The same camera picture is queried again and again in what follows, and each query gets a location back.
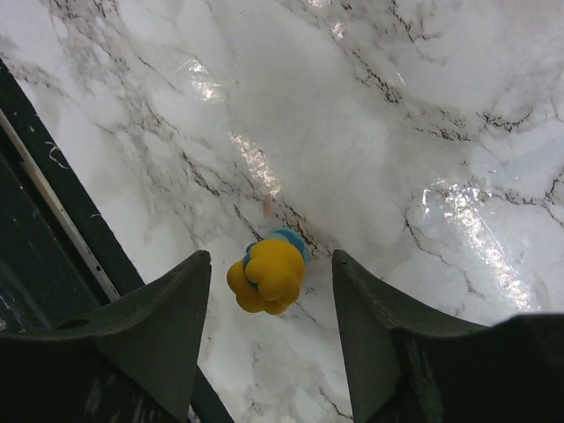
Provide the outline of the small yellow blue toy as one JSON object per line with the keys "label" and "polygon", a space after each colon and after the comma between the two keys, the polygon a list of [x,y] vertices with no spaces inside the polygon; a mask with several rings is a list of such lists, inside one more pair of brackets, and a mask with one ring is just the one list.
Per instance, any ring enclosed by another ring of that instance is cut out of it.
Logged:
{"label": "small yellow blue toy", "polygon": [[277,228],[247,246],[226,282],[244,311],[280,315],[298,300],[308,261],[304,238],[289,227]]}

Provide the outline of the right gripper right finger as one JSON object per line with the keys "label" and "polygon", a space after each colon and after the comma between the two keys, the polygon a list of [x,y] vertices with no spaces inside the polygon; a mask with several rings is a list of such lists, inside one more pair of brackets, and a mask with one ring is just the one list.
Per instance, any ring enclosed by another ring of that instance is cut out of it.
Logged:
{"label": "right gripper right finger", "polygon": [[355,421],[562,421],[562,315],[482,326],[397,290],[343,250],[331,263]]}

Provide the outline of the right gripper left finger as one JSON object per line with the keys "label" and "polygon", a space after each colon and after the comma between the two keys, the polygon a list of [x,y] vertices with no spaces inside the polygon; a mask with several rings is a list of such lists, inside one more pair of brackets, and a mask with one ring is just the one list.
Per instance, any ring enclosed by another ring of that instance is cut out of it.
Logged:
{"label": "right gripper left finger", "polygon": [[3,333],[2,421],[186,421],[210,282],[199,250],[56,329]]}

